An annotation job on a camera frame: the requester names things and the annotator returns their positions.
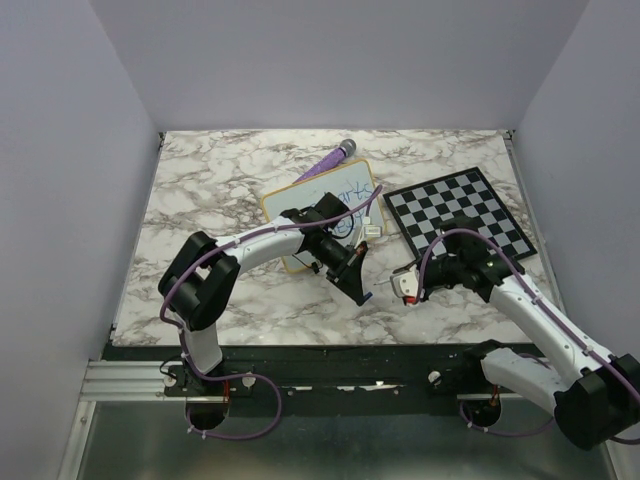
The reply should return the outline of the yellow framed whiteboard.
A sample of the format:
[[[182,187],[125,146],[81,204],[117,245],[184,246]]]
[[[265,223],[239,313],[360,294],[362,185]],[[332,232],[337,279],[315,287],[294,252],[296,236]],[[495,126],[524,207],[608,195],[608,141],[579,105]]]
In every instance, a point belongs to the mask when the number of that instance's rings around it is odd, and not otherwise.
[[[301,210],[304,207],[313,206],[325,193],[330,192],[348,206],[349,210],[352,210],[371,197],[375,188],[376,182],[371,166],[367,160],[361,158],[302,182],[272,191],[261,199],[261,207],[267,222],[270,222],[284,210],[292,208]],[[382,234],[386,234],[381,200],[380,193],[372,202],[368,217],[372,225],[381,227]],[[346,246],[350,243],[354,233],[351,231],[349,237],[346,237],[350,228],[350,217],[340,220],[336,226],[336,235],[345,237],[338,239],[342,245]],[[284,269],[288,273],[303,272],[314,261],[307,252],[296,254],[296,257],[281,257]]]

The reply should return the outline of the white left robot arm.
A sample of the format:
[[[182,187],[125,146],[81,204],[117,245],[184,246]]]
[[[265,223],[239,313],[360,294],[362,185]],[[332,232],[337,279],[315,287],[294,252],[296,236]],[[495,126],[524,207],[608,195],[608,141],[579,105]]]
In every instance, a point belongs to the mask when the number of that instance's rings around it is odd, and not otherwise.
[[[353,211],[332,193],[311,207],[289,209],[272,222],[242,235],[216,240],[199,231],[183,244],[158,284],[160,319],[177,327],[187,382],[201,395],[214,393],[222,380],[223,353],[216,322],[224,313],[238,278],[279,257],[310,254],[326,268],[326,278],[356,305],[367,302],[362,266],[364,240],[348,246],[330,230]]]

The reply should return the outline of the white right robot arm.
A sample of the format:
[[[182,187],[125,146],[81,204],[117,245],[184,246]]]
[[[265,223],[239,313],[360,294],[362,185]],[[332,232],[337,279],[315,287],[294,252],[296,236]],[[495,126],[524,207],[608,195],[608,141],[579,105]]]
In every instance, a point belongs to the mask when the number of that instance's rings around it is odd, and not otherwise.
[[[636,446],[622,432],[639,422],[639,362],[617,356],[577,327],[538,289],[532,278],[494,242],[477,221],[457,216],[440,225],[420,260],[392,276],[396,296],[407,304],[432,292],[461,285],[509,317],[546,359],[540,364],[511,348],[487,341],[476,358],[460,367],[460,379],[480,392],[503,386],[552,414],[564,436],[589,450],[603,442]]]

